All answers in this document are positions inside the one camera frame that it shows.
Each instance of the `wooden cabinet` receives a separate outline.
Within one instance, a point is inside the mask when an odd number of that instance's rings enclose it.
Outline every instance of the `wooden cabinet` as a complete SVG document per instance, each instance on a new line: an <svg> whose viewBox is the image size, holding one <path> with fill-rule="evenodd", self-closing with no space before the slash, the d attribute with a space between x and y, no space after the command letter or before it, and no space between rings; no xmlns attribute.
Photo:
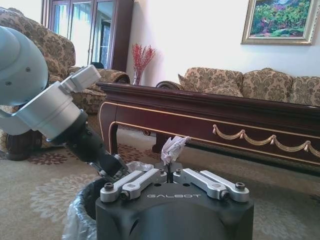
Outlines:
<svg viewBox="0 0 320 240"><path fill-rule="evenodd" d="M133 0L47 0L42 24L72 41L76 65L126 71Z"/></svg>

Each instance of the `glass vase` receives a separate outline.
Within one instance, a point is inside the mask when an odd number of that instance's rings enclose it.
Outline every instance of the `glass vase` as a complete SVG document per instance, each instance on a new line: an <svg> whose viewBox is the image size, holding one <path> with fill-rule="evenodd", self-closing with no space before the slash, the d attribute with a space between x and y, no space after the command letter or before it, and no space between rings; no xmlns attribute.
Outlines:
<svg viewBox="0 0 320 240"><path fill-rule="evenodd" d="M140 80L141 80L141 74L135 71L133 73L133 85L140 85Z"/></svg>

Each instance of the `painting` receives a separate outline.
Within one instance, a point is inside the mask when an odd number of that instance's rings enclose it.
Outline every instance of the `painting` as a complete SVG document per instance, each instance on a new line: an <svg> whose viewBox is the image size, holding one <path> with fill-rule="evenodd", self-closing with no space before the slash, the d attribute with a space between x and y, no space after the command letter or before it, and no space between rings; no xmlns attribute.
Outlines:
<svg viewBox="0 0 320 240"><path fill-rule="evenodd" d="M310 45L320 0L249 0L242 44Z"/></svg>

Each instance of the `patterned rug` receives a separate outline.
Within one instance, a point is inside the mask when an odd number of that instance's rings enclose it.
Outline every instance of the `patterned rug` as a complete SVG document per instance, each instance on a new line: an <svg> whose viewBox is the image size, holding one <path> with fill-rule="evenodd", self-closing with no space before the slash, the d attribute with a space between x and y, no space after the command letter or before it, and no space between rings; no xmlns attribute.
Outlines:
<svg viewBox="0 0 320 240"><path fill-rule="evenodd" d="M155 138L119 129L126 162L156 163ZM319 240L320 177L186 147L179 162L244 182L254 199L255 240ZM21 162L0 153L0 233L3 240L60 240L75 194L98 178L96 171L64 148Z"/></svg>

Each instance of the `white wall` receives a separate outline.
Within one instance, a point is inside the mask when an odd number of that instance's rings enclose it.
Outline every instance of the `white wall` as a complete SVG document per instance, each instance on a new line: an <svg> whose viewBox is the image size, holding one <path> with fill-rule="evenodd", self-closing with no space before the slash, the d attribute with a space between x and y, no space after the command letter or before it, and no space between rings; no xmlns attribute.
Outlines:
<svg viewBox="0 0 320 240"><path fill-rule="evenodd" d="M151 44L156 57L142 84L179 82L190 67L243 73L270 67L294 76L320 76L320 21L312 46L241 45L248 0L135 0L127 72L133 79L131 45Z"/></svg>
<svg viewBox="0 0 320 240"><path fill-rule="evenodd" d="M42 0L0 0L0 7L18 9L27 18L41 22Z"/></svg>

